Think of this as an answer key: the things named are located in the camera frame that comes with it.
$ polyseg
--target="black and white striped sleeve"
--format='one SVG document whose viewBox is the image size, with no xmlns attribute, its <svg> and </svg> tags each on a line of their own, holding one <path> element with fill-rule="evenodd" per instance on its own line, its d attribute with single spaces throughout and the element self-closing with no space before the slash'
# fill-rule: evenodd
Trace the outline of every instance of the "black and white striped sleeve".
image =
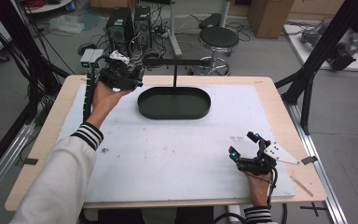
<svg viewBox="0 0 358 224">
<path fill-rule="evenodd" d="M 92 124 L 84 122 L 80 125 L 77 131 L 71 136 L 76 136 L 84 140 L 90 147 L 97 150 L 98 146 L 103 141 L 103 133 Z"/>
<path fill-rule="evenodd" d="M 271 213 L 268 207 L 251 207 L 244 209 L 243 212 L 245 213 L 246 223 L 248 224 L 272 223 Z"/>
</svg>

